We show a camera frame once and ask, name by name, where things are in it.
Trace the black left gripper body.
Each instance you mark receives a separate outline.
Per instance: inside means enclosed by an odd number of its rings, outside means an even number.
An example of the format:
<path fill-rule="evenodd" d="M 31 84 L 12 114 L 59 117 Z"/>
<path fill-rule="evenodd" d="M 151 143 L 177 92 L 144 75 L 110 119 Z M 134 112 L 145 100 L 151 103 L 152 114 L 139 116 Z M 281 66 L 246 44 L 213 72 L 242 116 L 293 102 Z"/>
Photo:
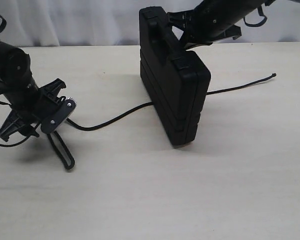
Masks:
<path fill-rule="evenodd" d="M 7 142 L 17 132 L 25 137 L 38 137 L 32 124 L 40 124 L 61 106 L 58 94 L 64 88 L 66 83 L 59 78 L 42 87 L 38 87 L 34 79 L 26 86 L 8 86 L 0 81 L 0 95 L 8 100 L 0 101 L 0 105 L 11 109 L 0 127 L 0 139 Z"/>

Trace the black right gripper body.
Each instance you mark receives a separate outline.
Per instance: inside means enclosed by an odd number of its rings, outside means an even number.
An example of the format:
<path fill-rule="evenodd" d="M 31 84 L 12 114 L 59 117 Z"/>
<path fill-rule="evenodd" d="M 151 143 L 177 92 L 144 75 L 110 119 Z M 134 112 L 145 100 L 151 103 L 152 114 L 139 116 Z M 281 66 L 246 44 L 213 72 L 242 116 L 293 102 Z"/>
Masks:
<path fill-rule="evenodd" d="M 168 12 L 167 24 L 183 31 L 180 43 L 185 49 L 238 38 L 242 17 L 240 4 L 199 4 L 192 10 Z"/>

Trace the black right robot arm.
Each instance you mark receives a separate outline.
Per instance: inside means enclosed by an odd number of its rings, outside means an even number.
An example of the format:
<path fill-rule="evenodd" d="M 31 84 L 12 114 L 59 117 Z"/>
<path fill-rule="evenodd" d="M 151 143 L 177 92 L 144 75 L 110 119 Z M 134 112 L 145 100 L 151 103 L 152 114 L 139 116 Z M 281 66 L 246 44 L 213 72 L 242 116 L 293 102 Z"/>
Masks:
<path fill-rule="evenodd" d="M 272 0 L 204 0 L 194 9 L 168 12 L 167 24 L 183 31 L 179 40 L 186 50 L 209 46 L 214 42 L 242 36 L 241 28 L 235 23 L 240 20 L 248 27 L 264 25 L 267 17 L 262 5 L 269 6 Z M 246 16 L 257 10 L 262 21 L 247 23 Z"/>

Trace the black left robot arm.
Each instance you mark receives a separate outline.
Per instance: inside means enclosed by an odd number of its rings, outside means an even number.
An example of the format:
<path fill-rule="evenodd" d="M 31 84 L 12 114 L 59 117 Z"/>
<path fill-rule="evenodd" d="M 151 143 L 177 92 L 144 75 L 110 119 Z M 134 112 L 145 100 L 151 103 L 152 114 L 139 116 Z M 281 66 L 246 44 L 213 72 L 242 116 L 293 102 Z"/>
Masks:
<path fill-rule="evenodd" d="M 58 96 L 66 84 L 56 80 L 38 87 L 31 71 L 31 58 L 22 49 L 0 41 L 0 95 L 11 111 L 0 127 L 0 138 L 7 142 L 18 132 L 37 136 L 33 123 L 41 123 L 62 106 Z"/>

